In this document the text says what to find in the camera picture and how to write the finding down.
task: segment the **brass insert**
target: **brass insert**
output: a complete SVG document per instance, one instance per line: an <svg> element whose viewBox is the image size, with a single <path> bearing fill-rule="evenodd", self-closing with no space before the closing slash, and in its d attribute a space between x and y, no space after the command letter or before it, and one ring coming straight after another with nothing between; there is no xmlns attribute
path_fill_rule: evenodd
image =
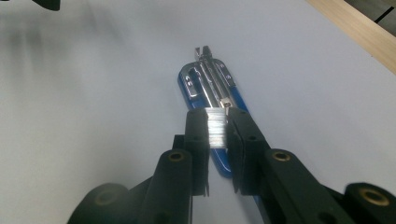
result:
<svg viewBox="0 0 396 224"><path fill-rule="evenodd" d="M389 199L375 189L359 189L359 194L367 202L378 206L388 206L390 204Z"/></svg>
<svg viewBox="0 0 396 224"><path fill-rule="evenodd" d="M99 206L105 206L114 203L119 198L119 194L114 189L105 189L95 197L95 203Z"/></svg>
<svg viewBox="0 0 396 224"><path fill-rule="evenodd" d="M184 160L184 155L181 152L172 152L168 156L169 161L182 161Z"/></svg>
<svg viewBox="0 0 396 224"><path fill-rule="evenodd" d="M289 154L280 151L274 152L273 157L277 161L289 161L291 159Z"/></svg>

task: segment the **wooden edge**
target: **wooden edge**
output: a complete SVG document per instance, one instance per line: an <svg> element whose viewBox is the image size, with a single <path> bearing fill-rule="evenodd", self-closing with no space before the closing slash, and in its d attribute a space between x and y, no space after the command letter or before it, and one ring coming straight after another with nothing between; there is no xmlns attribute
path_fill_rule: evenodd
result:
<svg viewBox="0 0 396 224"><path fill-rule="evenodd" d="M396 37L344 0L306 0L396 75Z"/></svg>

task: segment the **metal tool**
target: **metal tool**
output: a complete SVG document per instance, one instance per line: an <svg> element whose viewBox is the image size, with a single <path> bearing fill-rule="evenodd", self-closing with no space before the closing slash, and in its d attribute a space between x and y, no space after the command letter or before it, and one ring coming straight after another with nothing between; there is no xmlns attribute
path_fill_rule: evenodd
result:
<svg viewBox="0 0 396 224"><path fill-rule="evenodd" d="M224 62L212 57L208 46L195 49L195 63L188 63L178 75L178 84L189 109L199 107L237 107L248 111L244 100L236 88L233 77ZM219 126L224 125L225 118L208 111L209 132L215 133ZM211 155L221 175L232 177L230 164L227 160L225 133L217 133L210 139Z"/></svg>

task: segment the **white surface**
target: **white surface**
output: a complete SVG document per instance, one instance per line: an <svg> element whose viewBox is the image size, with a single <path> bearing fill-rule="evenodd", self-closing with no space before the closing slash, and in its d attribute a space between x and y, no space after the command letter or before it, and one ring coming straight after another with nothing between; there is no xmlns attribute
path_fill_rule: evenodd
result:
<svg viewBox="0 0 396 224"><path fill-rule="evenodd" d="M272 147L339 191L396 194L396 76L305 1L0 3L0 223L65 223L109 181L132 187L183 133L177 86L209 45ZM194 223L261 223L211 166Z"/></svg>

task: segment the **screw hole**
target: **screw hole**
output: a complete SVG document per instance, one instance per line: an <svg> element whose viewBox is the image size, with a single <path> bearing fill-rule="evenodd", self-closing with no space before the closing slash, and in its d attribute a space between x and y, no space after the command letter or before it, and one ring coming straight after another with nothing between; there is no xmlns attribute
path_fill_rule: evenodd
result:
<svg viewBox="0 0 396 224"><path fill-rule="evenodd" d="M274 159L277 161L289 161L291 159L289 154L286 154L285 152L274 152L273 153Z"/></svg>
<svg viewBox="0 0 396 224"><path fill-rule="evenodd" d="M119 197L118 193L114 189L105 189L95 198L95 203L100 206L109 205L114 203Z"/></svg>
<svg viewBox="0 0 396 224"><path fill-rule="evenodd" d="M336 224L337 220L332 214L322 212L318 214L319 220L324 224Z"/></svg>
<svg viewBox="0 0 396 224"><path fill-rule="evenodd" d="M359 189L359 194L367 202L378 206L388 206L390 204L389 199L375 189Z"/></svg>
<svg viewBox="0 0 396 224"><path fill-rule="evenodd" d="M169 161L182 161L184 156L180 152L173 152L169 154Z"/></svg>

